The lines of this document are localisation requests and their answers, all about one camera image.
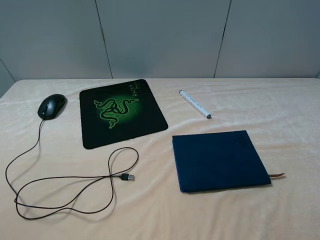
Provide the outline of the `white marker pen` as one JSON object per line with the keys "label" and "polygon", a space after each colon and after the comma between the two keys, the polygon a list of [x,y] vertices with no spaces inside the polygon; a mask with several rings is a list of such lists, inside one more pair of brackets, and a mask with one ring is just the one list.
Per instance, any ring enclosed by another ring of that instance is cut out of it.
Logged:
{"label": "white marker pen", "polygon": [[212,118],[212,115],[205,108],[203,108],[199,103],[197,103],[191,96],[189,96],[186,92],[184,92],[183,90],[180,90],[179,94],[200,114],[202,114],[206,119]]}

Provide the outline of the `black computer mouse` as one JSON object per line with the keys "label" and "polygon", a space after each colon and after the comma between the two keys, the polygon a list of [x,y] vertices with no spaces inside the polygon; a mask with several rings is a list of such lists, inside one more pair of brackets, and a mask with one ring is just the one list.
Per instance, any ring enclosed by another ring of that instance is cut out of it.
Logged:
{"label": "black computer mouse", "polygon": [[63,94],[52,94],[40,104],[37,114],[42,120],[53,120],[67,104],[67,98]]}

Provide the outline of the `dark blue notebook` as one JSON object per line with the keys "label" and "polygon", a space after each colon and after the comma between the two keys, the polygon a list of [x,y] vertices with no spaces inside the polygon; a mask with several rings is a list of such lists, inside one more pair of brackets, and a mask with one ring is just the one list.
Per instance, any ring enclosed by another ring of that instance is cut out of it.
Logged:
{"label": "dark blue notebook", "polygon": [[174,135],[172,147],[179,188],[197,193],[271,184],[247,131]]}

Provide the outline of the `black green Razer mousepad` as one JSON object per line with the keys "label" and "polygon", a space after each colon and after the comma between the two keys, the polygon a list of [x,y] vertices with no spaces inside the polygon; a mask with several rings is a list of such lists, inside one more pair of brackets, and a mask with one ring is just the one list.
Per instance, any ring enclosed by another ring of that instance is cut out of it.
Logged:
{"label": "black green Razer mousepad", "polygon": [[83,90],[79,105],[82,145],[87,150],[168,128],[144,79]]}

